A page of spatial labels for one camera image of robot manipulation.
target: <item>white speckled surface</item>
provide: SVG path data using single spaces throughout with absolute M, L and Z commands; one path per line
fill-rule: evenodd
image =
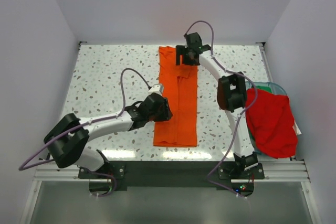
M 62 115 L 78 117 L 103 115 L 122 107 L 120 72 L 125 67 L 139 71 L 149 82 L 159 76 L 158 45 L 81 46 Z M 258 46 L 214 46 L 218 59 L 253 81 L 268 81 Z M 124 75 L 127 105 L 147 96 L 147 88 L 133 72 Z M 88 148 L 100 149 L 109 159 L 218 161 L 232 139 L 228 119 L 218 109 L 215 79 L 198 67 L 197 138 L 194 148 L 153 146 L 154 123 L 130 131 L 97 138 Z

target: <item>purple cable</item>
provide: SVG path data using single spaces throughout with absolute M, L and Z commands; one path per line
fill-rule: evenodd
M 222 184 L 220 184 L 220 183 L 217 183 L 217 182 L 214 182 L 214 181 L 210 180 L 210 176 L 211 176 L 211 175 L 212 175 L 212 174 L 219 168 L 219 166 L 223 163 L 223 161 L 226 159 L 227 155 L 229 154 L 229 152 L 230 152 L 230 150 L 231 150 L 231 148 L 232 148 L 232 146 L 233 146 L 233 143 L 234 143 L 236 134 L 237 134 L 238 125 L 239 125 L 241 116 L 242 116 L 242 115 L 243 115 L 249 108 L 251 108 L 251 106 L 253 106 L 253 105 L 256 103 L 256 101 L 257 101 L 257 99 L 258 99 L 258 89 L 257 89 L 257 86 L 254 84 L 254 82 L 253 82 L 250 78 L 248 78 L 247 76 L 245 76 L 245 75 L 243 75 L 243 74 L 241 74 L 241 73 L 237 73 L 237 72 L 234 72 L 234 71 L 226 70 L 225 67 L 224 67 L 224 66 L 223 66 L 223 65 L 222 65 L 222 64 L 221 64 L 221 63 L 214 57 L 214 28 L 212 27 L 212 25 L 211 25 L 209 22 L 204 21 L 204 20 L 198 20 L 198 21 L 192 23 L 192 25 L 189 27 L 189 29 L 187 30 L 187 32 L 186 32 L 185 34 L 187 34 L 187 33 L 189 32 L 189 30 L 190 30 L 195 24 L 197 24 L 197 23 L 206 23 L 206 24 L 210 27 L 210 29 L 211 29 L 211 34 L 212 34 L 212 37 L 211 37 L 211 56 L 212 56 L 212 59 L 216 62 L 216 64 L 217 64 L 221 69 L 223 69 L 225 72 L 228 72 L 228 73 L 231 73 L 231 74 L 236 74 L 236 75 L 241 76 L 241 77 L 245 78 L 246 80 L 248 80 L 248 81 L 252 84 L 252 86 L 253 86 L 253 88 L 255 89 L 255 92 L 256 92 L 256 96 L 255 96 L 253 102 L 252 102 L 249 106 L 247 106 L 247 107 L 240 113 L 240 115 L 239 115 L 239 117 L 238 117 L 238 119 L 237 119 L 237 123 L 236 123 L 235 129 L 234 129 L 234 132 L 233 132 L 233 137 L 232 137 L 232 140 L 231 140 L 231 142 L 230 142 L 230 146 L 229 146 L 229 148 L 227 149 L 226 153 L 224 154 L 223 158 L 219 161 L 219 163 L 218 163 L 218 164 L 217 164 L 217 165 L 216 165 L 216 166 L 215 166 L 215 167 L 208 173 L 208 175 L 206 176 L 206 178 L 208 179 L 208 181 L 209 181 L 210 183 L 212 183 L 212 184 L 214 184 L 214 185 L 216 185 L 216 186 L 219 186 L 219 187 L 223 187 L 223 188 L 225 188 L 225 189 L 227 189 L 227 190 L 233 192 L 234 194 L 238 195 L 239 197 L 244 197 L 243 195 L 240 195 L 240 194 L 236 193 L 234 190 L 232 190 L 232 188 L 229 188 L 229 187 L 227 187 L 227 186 L 225 186 L 225 185 L 222 185 Z
M 124 85 L 123 85 L 123 75 L 124 73 L 127 71 L 127 70 L 130 70 L 130 71 L 133 71 L 135 72 L 137 75 L 139 75 L 141 77 L 141 79 L 146 83 L 147 87 L 150 89 L 150 86 L 149 84 L 147 83 L 147 81 L 145 80 L 145 78 L 139 73 L 137 72 L 135 69 L 133 68 L 125 68 L 124 70 L 122 70 L 121 74 L 120 74 L 120 88 L 121 88 L 121 94 L 122 94 L 122 109 L 121 111 L 119 112 L 118 115 L 112 115 L 112 116 L 106 116 L 104 118 L 99 118 L 99 119 L 95 119 L 95 120 L 92 120 L 91 123 L 97 123 L 97 122 L 101 122 L 101 121 L 105 121 L 105 120 L 110 120 L 110 119 L 114 119 L 114 118 L 117 118 L 119 117 L 124 111 L 125 111 L 125 107 L 126 107 L 126 98 L 125 98 L 125 91 L 124 91 Z M 69 134 L 70 132 L 73 132 L 73 131 L 76 131 L 77 129 L 81 128 L 81 127 L 84 127 L 84 126 L 87 126 L 89 125 L 90 123 L 89 122 L 85 122 L 85 123 L 82 123 L 80 125 L 77 125 L 75 127 L 72 127 L 70 128 L 69 130 L 67 131 L 64 131 L 62 132 L 61 134 L 55 136 L 52 140 L 50 140 L 49 142 L 47 142 L 40 150 L 38 150 L 36 153 L 34 153 L 32 156 L 30 156 L 27 160 L 25 160 L 19 167 L 19 170 L 27 170 L 27 169 L 30 169 L 32 167 L 35 167 L 35 166 L 39 166 L 39 165 L 42 165 L 42 164 L 46 164 L 46 163 L 50 163 L 50 162 L 53 162 L 55 161 L 54 159 L 50 159 L 50 160 L 44 160 L 44 161 L 40 161 L 40 162 L 37 162 L 37 163 L 34 163 L 32 165 L 28 165 L 27 164 L 32 161 L 38 154 L 40 154 L 42 151 L 44 151 L 46 148 L 48 148 L 48 146 L 50 146 L 51 144 L 53 144 L 55 141 L 59 140 L 61 137 L 64 137 L 65 135 Z M 92 172 L 90 171 L 89 169 L 86 169 L 88 172 L 90 173 L 93 173 L 93 174 L 97 174 L 97 175 L 101 175 L 101 176 L 105 176 L 105 177 L 108 177 L 108 178 L 111 178 L 113 179 L 114 181 L 114 188 L 113 190 L 111 190 L 110 192 L 108 192 L 107 194 L 104 194 L 104 195 L 101 195 L 101 196 L 106 196 L 106 195 L 110 195 L 112 192 L 114 192 L 114 190 L 116 189 L 117 187 L 117 181 L 116 179 L 114 178 L 113 175 L 108 175 L 108 174 L 99 174 L 99 173 L 95 173 L 95 172 Z

